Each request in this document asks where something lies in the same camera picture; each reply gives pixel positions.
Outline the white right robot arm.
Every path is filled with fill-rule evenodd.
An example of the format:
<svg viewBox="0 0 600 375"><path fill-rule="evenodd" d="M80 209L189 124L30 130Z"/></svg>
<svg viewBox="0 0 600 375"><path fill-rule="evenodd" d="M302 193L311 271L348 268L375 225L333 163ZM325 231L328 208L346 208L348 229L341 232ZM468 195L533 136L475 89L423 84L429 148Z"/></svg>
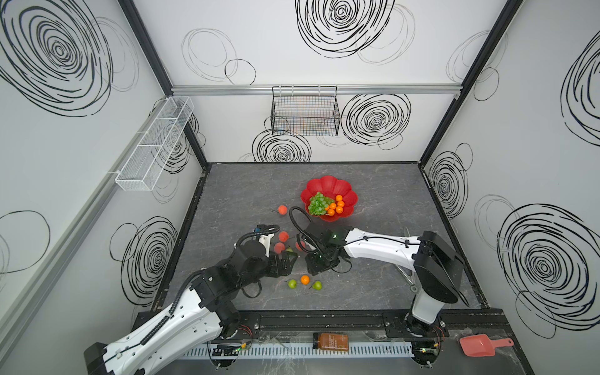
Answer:
<svg viewBox="0 0 600 375"><path fill-rule="evenodd" d="M309 274L334 270L341 260L371 259L401 270L408 281L417 281L415 297L402 319L410 335L423 338L441 327L440 312L447 305L468 301L460 291L463 258L433 231L420 236L395 237L354 227L328 229L311 223L297 235L306 253Z"/></svg>

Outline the green fake grape bunch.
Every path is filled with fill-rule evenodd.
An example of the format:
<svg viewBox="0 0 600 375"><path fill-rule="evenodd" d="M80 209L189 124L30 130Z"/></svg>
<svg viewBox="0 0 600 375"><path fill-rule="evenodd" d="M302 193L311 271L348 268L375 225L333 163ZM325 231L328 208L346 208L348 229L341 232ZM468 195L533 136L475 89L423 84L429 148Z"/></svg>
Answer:
<svg viewBox="0 0 600 375"><path fill-rule="evenodd" d="M308 213L315 217L327 216L331 209L331 204L336 206L332 198L327 197L322 192L317 192L309 199Z"/></svg>

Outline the red flower-shaped fruit bowl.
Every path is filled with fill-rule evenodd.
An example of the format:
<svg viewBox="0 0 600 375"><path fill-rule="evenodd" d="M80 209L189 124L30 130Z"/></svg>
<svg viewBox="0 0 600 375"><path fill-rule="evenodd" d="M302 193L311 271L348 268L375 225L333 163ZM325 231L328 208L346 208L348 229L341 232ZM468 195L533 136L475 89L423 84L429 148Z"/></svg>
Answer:
<svg viewBox="0 0 600 375"><path fill-rule="evenodd" d="M307 209L309 205L309 199L317 192L322 192L324 195L332 198L334 201L337 195L343 196L342 201L345 203L345 206L342 207L344 209L343 213L338 214L334 209L335 214L332 217L328 215L317 217L327 222L334 222L340 218L350 217L353 215L355 205L359 201L358 195L356 195L356 192L353 191L353 187L350 183L348 183L348 181L340 180L333 176L325 176L319 179L312 179L306 184L306 188L301 194L301 199L305 205L306 212L308 212Z"/></svg>

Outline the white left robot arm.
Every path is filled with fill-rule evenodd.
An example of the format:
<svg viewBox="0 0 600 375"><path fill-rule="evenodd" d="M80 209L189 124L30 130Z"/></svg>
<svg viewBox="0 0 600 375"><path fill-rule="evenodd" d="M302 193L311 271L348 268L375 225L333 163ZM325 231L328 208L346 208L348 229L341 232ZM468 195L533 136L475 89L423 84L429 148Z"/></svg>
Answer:
<svg viewBox="0 0 600 375"><path fill-rule="evenodd" d="M90 374L155 374L198 345L230 338L241 324L233 301L262 278L291 274L298 255L267 251L251 240L237 246L217 264L195 271L175 300L148 322L110 344L95 343L84 351Z"/></svg>

